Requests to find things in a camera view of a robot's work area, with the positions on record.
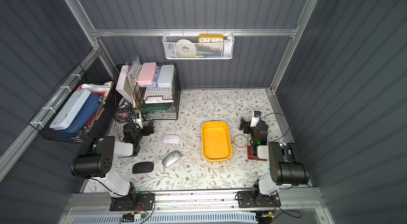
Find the white mouse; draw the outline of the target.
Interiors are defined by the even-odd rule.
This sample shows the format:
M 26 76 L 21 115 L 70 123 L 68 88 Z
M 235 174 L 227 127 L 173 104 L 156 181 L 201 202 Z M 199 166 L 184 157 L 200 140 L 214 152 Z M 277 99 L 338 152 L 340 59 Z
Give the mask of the white mouse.
M 178 135 L 164 135 L 161 139 L 163 144 L 179 144 L 181 137 Z

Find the silver grey mouse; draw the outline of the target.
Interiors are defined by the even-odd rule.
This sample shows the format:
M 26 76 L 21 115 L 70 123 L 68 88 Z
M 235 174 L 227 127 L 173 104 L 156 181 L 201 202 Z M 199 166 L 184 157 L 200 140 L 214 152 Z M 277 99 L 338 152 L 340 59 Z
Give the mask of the silver grey mouse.
M 163 160 L 162 164 L 165 168 L 170 167 L 173 165 L 175 162 L 177 162 L 180 158 L 182 157 L 182 154 L 180 151 L 175 150 L 171 153 L 169 153 Z

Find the black mouse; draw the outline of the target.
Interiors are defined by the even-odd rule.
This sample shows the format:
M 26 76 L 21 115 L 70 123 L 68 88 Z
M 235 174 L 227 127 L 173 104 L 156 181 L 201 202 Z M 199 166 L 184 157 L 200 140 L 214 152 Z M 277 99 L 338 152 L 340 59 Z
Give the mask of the black mouse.
M 151 161 L 144 161 L 135 163 L 132 167 L 133 174 L 150 173 L 154 169 L 154 163 Z

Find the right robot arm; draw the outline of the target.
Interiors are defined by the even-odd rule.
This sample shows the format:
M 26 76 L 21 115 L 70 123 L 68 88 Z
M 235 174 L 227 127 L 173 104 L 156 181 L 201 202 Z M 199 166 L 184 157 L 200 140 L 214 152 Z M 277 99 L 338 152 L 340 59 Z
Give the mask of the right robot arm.
M 281 207 L 279 191 L 309 182 L 309 172 L 298 144 L 269 141 L 269 127 L 259 117 L 253 117 L 250 122 L 242 118 L 239 129 L 250 136 L 248 159 L 269 162 L 269 173 L 255 181 L 251 192 L 237 192 L 235 199 L 239 207 Z

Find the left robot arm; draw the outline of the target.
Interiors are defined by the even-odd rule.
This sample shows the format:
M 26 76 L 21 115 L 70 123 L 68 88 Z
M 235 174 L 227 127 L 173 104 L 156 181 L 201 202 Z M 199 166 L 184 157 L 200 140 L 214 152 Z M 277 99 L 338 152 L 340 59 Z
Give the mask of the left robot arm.
M 136 192 L 134 185 L 124 179 L 113 167 L 115 158 L 124 164 L 131 163 L 141 149 L 144 136 L 154 133 L 154 123 L 141 127 L 135 123 L 123 126 L 123 141 L 114 136 L 88 139 L 74 157 L 71 172 L 75 176 L 90 179 L 102 185 L 110 193 L 110 211 L 153 211 L 155 195 L 150 192 Z

